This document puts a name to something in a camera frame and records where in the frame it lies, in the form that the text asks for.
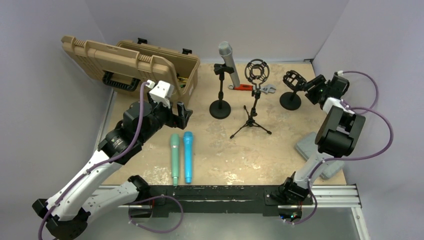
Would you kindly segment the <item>green microphone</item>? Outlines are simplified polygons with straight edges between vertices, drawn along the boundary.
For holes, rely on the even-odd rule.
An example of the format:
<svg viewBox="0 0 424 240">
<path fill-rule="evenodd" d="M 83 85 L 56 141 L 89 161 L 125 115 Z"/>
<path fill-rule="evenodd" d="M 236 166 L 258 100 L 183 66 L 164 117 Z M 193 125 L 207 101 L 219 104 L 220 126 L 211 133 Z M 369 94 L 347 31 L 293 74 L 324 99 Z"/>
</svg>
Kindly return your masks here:
<svg viewBox="0 0 424 240">
<path fill-rule="evenodd" d="M 174 133 L 170 137 L 171 177 L 172 185 L 176 187 L 180 176 L 180 136 Z"/>
</svg>

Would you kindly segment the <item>black round-base shock-mount stand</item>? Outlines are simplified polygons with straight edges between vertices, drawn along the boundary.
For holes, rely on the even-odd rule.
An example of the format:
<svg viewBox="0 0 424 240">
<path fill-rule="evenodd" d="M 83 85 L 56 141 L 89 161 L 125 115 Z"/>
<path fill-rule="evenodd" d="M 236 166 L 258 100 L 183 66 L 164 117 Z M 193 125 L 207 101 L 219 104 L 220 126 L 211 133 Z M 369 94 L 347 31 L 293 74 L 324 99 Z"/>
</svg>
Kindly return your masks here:
<svg viewBox="0 0 424 240">
<path fill-rule="evenodd" d="M 283 93 L 279 98 L 280 105 L 286 110 L 294 111 L 301 106 L 301 98 L 297 92 L 304 91 L 306 79 L 295 70 L 289 70 L 282 78 L 283 83 L 291 89 L 291 91 Z"/>
</svg>

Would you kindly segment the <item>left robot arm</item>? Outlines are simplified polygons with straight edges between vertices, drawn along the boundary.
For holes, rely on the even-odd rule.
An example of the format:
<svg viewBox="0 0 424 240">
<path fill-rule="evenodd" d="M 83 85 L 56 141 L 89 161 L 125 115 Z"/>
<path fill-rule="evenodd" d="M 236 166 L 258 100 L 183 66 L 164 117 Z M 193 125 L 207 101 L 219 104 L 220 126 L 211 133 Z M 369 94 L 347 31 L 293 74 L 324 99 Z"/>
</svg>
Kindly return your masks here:
<svg viewBox="0 0 424 240">
<path fill-rule="evenodd" d="M 193 114 L 182 102 L 177 114 L 163 103 L 133 102 L 123 118 L 102 140 L 87 164 L 58 193 L 48 199 L 37 199 L 32 208 L 42 218 L 41 228 L 56 240 L 78 238 L 97 217 L 120 205 L 151 206 L 167 200 L 163 191 L 153 192 L 139 175 L 99 195 L 94 191 L 112 173 L 138 154 L 163 126 L 184 129 Z"/>
</svg>

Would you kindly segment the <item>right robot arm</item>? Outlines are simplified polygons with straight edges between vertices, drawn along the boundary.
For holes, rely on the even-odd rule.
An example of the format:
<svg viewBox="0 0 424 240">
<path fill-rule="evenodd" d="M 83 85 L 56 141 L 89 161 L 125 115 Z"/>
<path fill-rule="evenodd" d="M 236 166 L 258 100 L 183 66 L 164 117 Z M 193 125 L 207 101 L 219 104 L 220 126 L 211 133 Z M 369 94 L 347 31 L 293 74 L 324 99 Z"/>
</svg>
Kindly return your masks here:
<svg viewBox="0 0 424 240">
<path fill-rule="evenodd" d="M 295 171 L 279 186 L 282 200 L 288 204 L 304 201 L 310 195 L 313 183 L 336 158 L 349 156 L 358 142 L 366 118 L 350 110 L 342 101 L 350 82 L 335 72 L 331 80 L 323 75 L 307 81 L 294 70 L 289 70 L 282 78 L 292 91 L 280 97 L 280 104 L 287 110 L 300 107 L 297 92 L 305 92 L 306 98 L 314 105 L 319 104 L 326 113 L 314 144 L 317 147 L 303 167 Z"/>
</svg>

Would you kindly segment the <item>black tripod shock-mount stand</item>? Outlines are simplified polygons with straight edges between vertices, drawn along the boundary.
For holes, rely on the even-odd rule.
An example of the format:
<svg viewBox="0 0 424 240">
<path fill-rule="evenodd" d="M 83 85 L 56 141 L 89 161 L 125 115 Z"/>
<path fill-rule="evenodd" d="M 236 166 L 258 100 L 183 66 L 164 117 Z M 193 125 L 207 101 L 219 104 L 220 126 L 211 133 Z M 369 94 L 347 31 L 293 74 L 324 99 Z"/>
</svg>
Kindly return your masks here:
<svg viewBox="0 0 424 240">
<path fill-rule="evenodd" d="M 254 98 L 254 103 L 250 109 L 250 111 L 247 110 L 246 105 L 243 106 L 243 109 L 245 110 L 247 114 L 247 120 L 243 126 L 241 126 L 235 133 L 233 133 L 229 138 L 233 139 L 235 135 L 242 130 L 243 128 L 252 128 L 257 127 L 264 130 L 267 134 L 271 135 L 272 132 L 270 130 L 267 130 L 260 124 L 256 122 L 254 117 L 256 117 L 257 114 L 257 103 L 258 100 L 261 98 L 261 87 L 262 84 L 267 81 L 270 75 L 270 68 L 268 64 L 259 58 L 252 59 L 246 64 L 246 67 L 244 69 L 244 75 L 249 83 L 253 85 L 251 96 Z"/>
</svg>

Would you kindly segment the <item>blue microphone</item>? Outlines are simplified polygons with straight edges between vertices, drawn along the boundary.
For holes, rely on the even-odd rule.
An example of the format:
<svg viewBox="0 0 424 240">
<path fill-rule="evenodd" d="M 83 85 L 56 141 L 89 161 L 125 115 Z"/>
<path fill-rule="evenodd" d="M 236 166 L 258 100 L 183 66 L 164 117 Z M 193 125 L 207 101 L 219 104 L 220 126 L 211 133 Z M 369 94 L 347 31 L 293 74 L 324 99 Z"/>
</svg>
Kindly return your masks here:
<svg viewBox="0 0 424 240">
<path fill-rule="evenodd" d="M 194 135 L 191 131 L 183 134 L 184 145 L 184 179 L 186 184 L 192 183 L 193 178 L 193 142 Z"/>
</svg>

